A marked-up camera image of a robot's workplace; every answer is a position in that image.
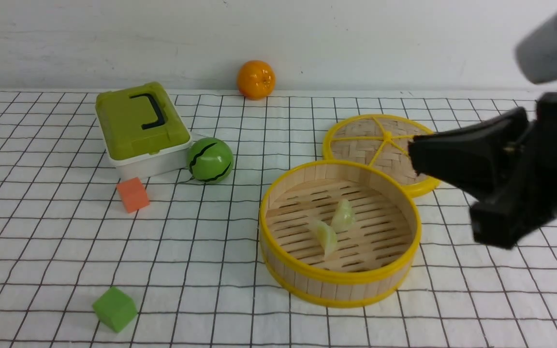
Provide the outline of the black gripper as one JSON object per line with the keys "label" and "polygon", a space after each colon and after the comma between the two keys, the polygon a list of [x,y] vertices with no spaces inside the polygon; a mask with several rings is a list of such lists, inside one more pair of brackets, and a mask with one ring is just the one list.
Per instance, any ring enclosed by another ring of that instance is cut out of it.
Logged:
{"label": "black gripper", "polygon": [[[557,91],[516,106],[475,125],[414,136],[408,144],[417,174],[482,199],[470,207],[473,240],[502,249],[557,217]],[[528,160],[520,161],[527,131]]]}

